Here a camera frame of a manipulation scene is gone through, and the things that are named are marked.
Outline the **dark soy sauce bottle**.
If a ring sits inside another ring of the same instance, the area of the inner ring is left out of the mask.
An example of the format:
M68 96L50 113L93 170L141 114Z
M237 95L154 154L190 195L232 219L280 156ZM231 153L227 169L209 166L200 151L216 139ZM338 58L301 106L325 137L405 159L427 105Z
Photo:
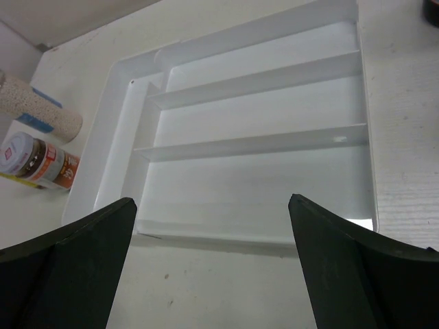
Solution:
M439 1L423 0L423 18L434 27L439 27Z

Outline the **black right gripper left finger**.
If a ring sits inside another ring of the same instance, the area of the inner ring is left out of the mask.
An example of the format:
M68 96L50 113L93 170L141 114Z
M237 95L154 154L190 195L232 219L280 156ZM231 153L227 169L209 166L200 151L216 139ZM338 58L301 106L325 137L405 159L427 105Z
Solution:
M2 328L105 328L137 206L121 198L1 250Z

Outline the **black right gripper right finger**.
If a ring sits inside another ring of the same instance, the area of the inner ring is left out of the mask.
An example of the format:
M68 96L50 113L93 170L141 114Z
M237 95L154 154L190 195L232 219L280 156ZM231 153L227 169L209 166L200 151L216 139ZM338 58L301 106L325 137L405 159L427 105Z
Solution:
M306 197L289 204L318 328L437 328L438 251L351 223Z

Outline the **small spice jar white lid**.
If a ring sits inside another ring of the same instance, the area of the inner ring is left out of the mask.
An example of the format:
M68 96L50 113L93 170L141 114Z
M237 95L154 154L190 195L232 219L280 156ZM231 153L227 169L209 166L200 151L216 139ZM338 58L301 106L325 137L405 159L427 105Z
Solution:
M1 147L1 173L45 188L69 190L80 158L65 150L17 132Z

